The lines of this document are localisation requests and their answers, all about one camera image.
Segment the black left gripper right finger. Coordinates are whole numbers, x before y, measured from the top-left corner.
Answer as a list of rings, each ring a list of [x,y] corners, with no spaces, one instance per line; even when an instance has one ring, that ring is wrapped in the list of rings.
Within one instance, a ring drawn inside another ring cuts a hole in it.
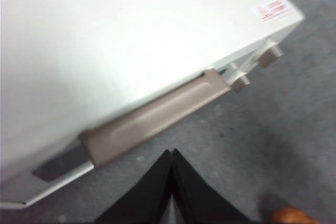
[[[172,152],[172,193],[185,223],[248,223],[178,151]]]

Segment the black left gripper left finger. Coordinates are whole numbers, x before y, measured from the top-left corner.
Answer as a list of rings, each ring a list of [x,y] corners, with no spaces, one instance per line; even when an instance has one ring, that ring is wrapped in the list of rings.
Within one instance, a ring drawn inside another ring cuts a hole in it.
[[[166,150],[95,223],[159,223],[170,198],[171,152]]]

